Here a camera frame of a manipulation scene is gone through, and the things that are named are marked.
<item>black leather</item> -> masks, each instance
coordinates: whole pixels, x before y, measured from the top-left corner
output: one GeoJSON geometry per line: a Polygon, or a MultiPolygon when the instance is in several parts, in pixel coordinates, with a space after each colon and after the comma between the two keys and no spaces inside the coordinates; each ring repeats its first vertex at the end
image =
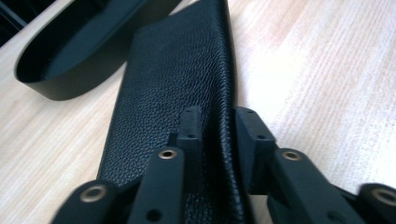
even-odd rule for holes
{"type": "Polygon", "coordinates": [[[235,62],[226,0],[201,0],[134,35],[98,178],[124,185],[176,133],[180,113],[203,109],[203,187],[186,223],[250,223],[234,138],[235,62]]]}

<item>black plastic part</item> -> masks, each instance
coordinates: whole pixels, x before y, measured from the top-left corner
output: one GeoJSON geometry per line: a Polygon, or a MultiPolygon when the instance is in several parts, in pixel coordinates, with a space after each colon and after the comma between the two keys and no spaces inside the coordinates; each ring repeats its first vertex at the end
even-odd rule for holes
{"type": "Polygon", "coordinates": [[[270,161],[278,148],[259,115],[248,108],[235,109],[239,162],[243,184],[249,194],[267,194],[271,183],[270,161]]]}
{"type": "Polygon", "coordinates": [[[272,173],[295,223],[364,223],[304,153],[289,148],[277,150],[272,173]]]}
{"type": "Polygon", "coordinates": [[[148,162],[128,223],[183,223],[184,153],[155,150],[148,162]]]}
{"type": "Polygon", "coordinates": [[[179,2],[76,0],[29,44],[16,78],[52,100],[79,96],[126,61],[138,28],[167,16],[179,2]]]}
{"type": "Polygon", "coordinates": [[[177,147],[186,157],[185,192],[197,193],[201,187],[203,170],[201,107],[196,105],[183,111],[177,133],[177,147]]]}
{"type": "Polygon", "coordinates": [[[111,219],[110,211],[115,204],[117,187],[105,180],[93,180],[76,189],[59,209],[54,224],[97,224],[111,219]],[[95,200],[95,196],[104,194],[95,200]]]}
{"type": "Polygon", "coordinates": [[[356,198],[367,223],[396,223],[396,189],[382,184],[361,186],[356,198]]]}
{"type": "Polygon", "coordinates": [[[293,219],[293,213],[291,210],[283,203],[273,197],[271,192],[268,193],[268,211],[271,214],[271,219],[274,224],[294,224],[296,223],[293,219]]]}

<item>light wood surface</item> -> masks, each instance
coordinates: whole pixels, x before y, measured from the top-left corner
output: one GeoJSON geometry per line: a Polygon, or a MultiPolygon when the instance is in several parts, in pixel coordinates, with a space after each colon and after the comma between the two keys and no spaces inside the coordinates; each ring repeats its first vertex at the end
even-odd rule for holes
{"type": "MultiPolygon", "coordinates": [[[[124,66],[54,102],[14,78],[22,49],[70,0],[0,48],[0,223],[48,223],[95,179],[124,66]]],[[[281,147],[305,152],[335,185],[396,188],[396,2],[230,0],[238,102],[281,147]]],[[[265,198],[256,218],[270,223],[265,198]]]]}

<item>black leather case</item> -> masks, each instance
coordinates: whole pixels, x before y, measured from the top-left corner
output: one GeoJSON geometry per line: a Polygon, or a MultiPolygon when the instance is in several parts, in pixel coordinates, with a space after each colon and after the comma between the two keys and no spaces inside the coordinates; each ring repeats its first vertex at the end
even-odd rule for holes
{"type": "Polygon", "coordinates": [[[226,0],[201,0],[137,31],[98,178],[121,186],[142,175],[181,112],[199,105],[203,183],[188,195],[186,223],[250,223],[234,142],[234,65],[226,0]]]}

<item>leather wallet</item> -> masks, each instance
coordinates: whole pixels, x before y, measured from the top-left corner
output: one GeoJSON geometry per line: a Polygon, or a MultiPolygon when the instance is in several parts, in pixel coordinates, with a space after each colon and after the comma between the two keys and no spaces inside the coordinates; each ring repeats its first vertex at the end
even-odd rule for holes
{"type": "Polygon", "coordinates": [[[201,0],[139,29],[113,112],[98,179],[118,186],[145,172],[176,133],[181,112],[202,108],[202,187],[187,196],[186,223],[250,223],[238,171],[235,62],[226,0],[201,0]]]}

